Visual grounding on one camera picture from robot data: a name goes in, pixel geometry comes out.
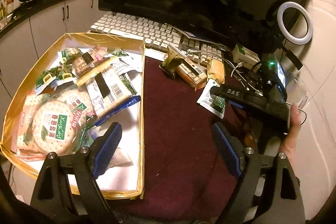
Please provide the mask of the person right hand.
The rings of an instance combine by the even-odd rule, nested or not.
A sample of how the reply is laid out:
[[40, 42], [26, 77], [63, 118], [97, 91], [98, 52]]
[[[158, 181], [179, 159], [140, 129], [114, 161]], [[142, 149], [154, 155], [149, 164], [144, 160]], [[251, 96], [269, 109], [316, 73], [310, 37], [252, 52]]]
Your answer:
[[297, 146], [297, 139], [301, 129], [301, 119], [299, 109], [296, 104], [290, 108], [290, 127], [288, 135], [281, 142], [279, 152], [284, 153], [289, 161], [293, 161], [294, 153]]

